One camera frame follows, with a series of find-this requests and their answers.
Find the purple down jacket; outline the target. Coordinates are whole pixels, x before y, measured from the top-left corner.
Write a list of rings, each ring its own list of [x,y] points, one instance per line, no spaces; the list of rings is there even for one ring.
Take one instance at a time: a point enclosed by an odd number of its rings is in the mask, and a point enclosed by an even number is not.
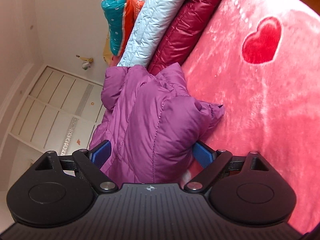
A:
[[[110,67],[101,101],[105,114],[90,146],[110,141],[101,171],[117,185],[179,182],[193,162],[193,145],[225,112],[189,94],[178,63],[156,75],[140,65]]]

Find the white wardrobe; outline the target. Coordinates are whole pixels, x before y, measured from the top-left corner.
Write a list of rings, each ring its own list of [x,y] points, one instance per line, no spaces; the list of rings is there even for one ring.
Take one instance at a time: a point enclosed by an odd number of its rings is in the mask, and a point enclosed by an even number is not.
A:
[[[88,148],[105,108],[102,86],[46,67],[27,95],[11,135],[44,152],[70,155]]]

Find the yellow headboard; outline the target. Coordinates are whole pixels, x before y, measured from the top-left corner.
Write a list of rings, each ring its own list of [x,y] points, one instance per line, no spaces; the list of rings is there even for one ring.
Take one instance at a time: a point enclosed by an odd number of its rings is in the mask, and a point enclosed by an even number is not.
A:
[[[110,38],[107,37],[106,38],[106,42],[105,42],[105,46],[104,46],[104,49],[103,49],[103,58],[104,58],[104,61],[110,65],[111,61],[112,61],[112,57],[113,57],[113,54],[112,54],[112,51],[110,49]]]

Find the pink plush bed blanket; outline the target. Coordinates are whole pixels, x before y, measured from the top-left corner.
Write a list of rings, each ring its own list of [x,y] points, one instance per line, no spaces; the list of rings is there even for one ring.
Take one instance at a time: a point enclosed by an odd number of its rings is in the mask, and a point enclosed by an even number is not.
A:
[[[319,223],[319,15],[300,0],[222,0],[182,67],[225,114],[205,140],[260,152],[294,189],[301,233]]]

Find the teal and orange quilt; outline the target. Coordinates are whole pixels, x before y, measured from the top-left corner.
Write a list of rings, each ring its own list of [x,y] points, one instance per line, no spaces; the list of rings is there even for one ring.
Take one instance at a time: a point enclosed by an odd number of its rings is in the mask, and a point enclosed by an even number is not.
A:
[[[102,0],[101,7],[108,22],[110,49],[120,57],[129,40],[135,21],[146,0]]]

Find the maroon folded jacket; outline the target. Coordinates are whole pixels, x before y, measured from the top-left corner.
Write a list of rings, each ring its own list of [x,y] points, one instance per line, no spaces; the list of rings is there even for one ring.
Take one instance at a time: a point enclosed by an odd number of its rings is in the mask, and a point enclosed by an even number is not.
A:
[[[168,26],[147,70],[157,75],[167,66],[184,64],[222,0],[185,0]]]

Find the light blue folded jacket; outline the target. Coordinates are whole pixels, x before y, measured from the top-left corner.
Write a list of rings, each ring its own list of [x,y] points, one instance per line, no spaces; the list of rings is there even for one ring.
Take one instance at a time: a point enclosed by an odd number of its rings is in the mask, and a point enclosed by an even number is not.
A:
[[[184,0],[146,0],[117,66],[147,67],[183,2]]]

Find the wall hook ornament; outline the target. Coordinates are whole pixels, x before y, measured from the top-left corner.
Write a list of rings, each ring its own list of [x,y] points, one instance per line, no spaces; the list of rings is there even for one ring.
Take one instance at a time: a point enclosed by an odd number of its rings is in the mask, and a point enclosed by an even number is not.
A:
[[[81,57],[80,55],[76,55],[77,58],[79,58],[82,61],[82,69],[83,70],[88,70],[92,63],[94,62],[94,59],[91,58],[86,58],[86,57]]]

